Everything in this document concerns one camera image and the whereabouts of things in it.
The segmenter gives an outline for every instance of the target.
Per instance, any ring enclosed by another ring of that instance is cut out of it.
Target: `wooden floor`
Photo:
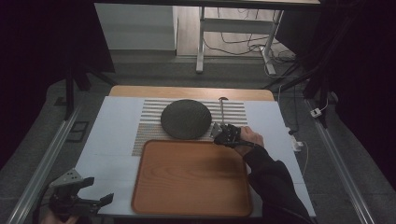
[[[178,30],[177,30],[177,55],[178,56],[196,56],[198,48],[199,39],[199,8],[198,7],[177,7],[178,15]],[[219,12],[216,7],[206,7],[205,17],[206,18],[221,18],[225,19],[239,19],[239,20],[257,20],[261,21],[271,21],[273,19],[273,10],[257,10],[257,9],[244,9],[244,8],[220,8]],[[205,32],[204,39],[206,44],[212,48],[205,46],[204,55],[205,56],[235,56],[229,53],[222,52],[223,49],[235,54],[240,57],[261,57],[258,49],[254,49],[252,52],[247,54],[240,54],[249,51],[251,48],[249,46],[264,45],[266,43],[266,38],[268,35],[252,35],[250,34],[230,34],[223,33],[223,38],[227,42],[234,41],[246,41],[249,39],[257,39],[250,42],[243,43],[226,43],[222,37],[221,33]],[[281,51],[282,56],[293,56],[292,52],[284,51],[288,50],[281,43],[274,41],[271,47],[275,56]]]

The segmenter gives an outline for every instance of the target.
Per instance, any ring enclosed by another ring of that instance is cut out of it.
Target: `round plate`
[[[172,137],[184,140],[201,137],[211,122],[209,109],[194,100],[174,101],[161,114],[163,129]]]

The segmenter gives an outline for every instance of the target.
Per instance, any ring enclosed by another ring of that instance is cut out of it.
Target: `black sleeve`
[[[244,161],[251,168],[248,181],[262,197],[264,223],[311,223],[282,161],[274,161],[257,145],[244,156]]]

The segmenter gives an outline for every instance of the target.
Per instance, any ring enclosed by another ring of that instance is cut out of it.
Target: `wooden tray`
[[[136,213],[245,217],[246,165],[234,150],[199,141],[147,141],[137,174]]]

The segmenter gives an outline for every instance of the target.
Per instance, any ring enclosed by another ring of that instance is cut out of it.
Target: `person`
[[[242,156],[251,169],[248,181],[262,198],[263,223],[311,224],[312,221],[298,198],[290,173],[282,161],[274,161],[264,148],[262,135],[250,127],[241,127],[241,140],[252,143],[254,147],[237,146],[234,150]],[[52,213],[42,224],[62,224]],[[67,224],[77,220],[70,217]]]

